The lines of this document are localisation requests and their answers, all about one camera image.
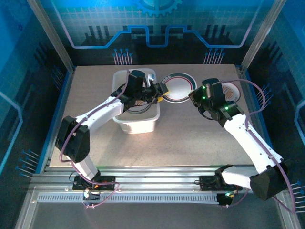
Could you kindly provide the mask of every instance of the enclosure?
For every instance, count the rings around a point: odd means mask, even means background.
[[[217,192],[201,191],[194,181],[227,164],[251,168],[253,162],[191,101],[161,101],[152,132],[126,134],[111,119],[90,136],[94,165],[120,183],[110,200],[117,204],[100,210],[81,204],[82,193],[71,189],[73,168],[60,162],[55,147],[62,119],[104,102],[118,71],[149,69],[157,82],[187,75],[193,87],[208,78],[247,79],[267,100],[251,116],[252,126],[293,161],[291,184],[304,184],[304,1],[0,0],[0,5],[2,228],[43,223],[143,228],[147,222],[148,228],[197,228],[207,221],[205,228],[305,227],[303,191],[295,194],[297,214],[253,194],[231,212],[216,208]],[[245,114],[262,106],[250,84],[236,81],[223,90]],[[206,204],[194,203],[196,198]],[[277,198],[290,207],[287,190]],[[107,221],[114,215],[122,220]]]

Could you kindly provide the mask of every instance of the white plastic basin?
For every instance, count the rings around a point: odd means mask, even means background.
[[[156,81],[156,73],[153,69],[130,69],[130,71],[132,70],[140,70],[144,72],[146,78],[148,74],[154,74],[154,79]],[[113,75],[112,91],[117,90],[119,86],[125,83],[127,74],[126,71],[127,70],[117,71]],[[142,114],[130,114],[128,112],[124,112],[123,114],[114,117],[113,120],[118,123],[121,129],[127,134],[143,134],[154,131],[156,120],[158,120],[159,117],[160,105],[152,104],[152,106]]]

